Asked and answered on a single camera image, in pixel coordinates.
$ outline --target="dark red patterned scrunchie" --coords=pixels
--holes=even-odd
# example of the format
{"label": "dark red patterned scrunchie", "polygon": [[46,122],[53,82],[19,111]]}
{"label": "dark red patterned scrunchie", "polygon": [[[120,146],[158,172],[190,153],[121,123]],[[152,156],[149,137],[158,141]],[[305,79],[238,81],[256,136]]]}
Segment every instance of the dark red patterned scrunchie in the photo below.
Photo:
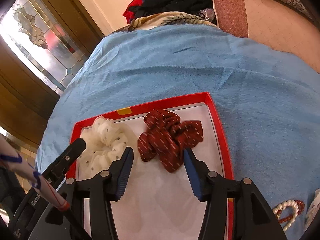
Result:
{"label": "dark red patterned scrunchie", "polygon": [[138,150],[144,162],[152,160],[157,154],[164,168],[173,172],[183,163],[183,149],[193,148],[203,141],[200,121],[184,121],[163,109],[155,109],[143,119],[148,130],[138,139]]}

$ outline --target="blue blanket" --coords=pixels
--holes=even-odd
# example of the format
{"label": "blue blanket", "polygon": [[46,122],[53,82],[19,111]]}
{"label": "blue blanket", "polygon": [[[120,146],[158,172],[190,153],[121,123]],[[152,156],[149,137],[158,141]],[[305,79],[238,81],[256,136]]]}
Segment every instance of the blue blanket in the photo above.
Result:
{"label": "blue blanket", "polygon": [[[68,146],[75,122],[162,98],[209,91],[235,179],[250,177],[271,207],[310,203],[320,188],[320,75],[298,57],[205,25],[173,25],[104,38],[60,97],[36,165]],[[304,212],[287,230],[298,239]]]}

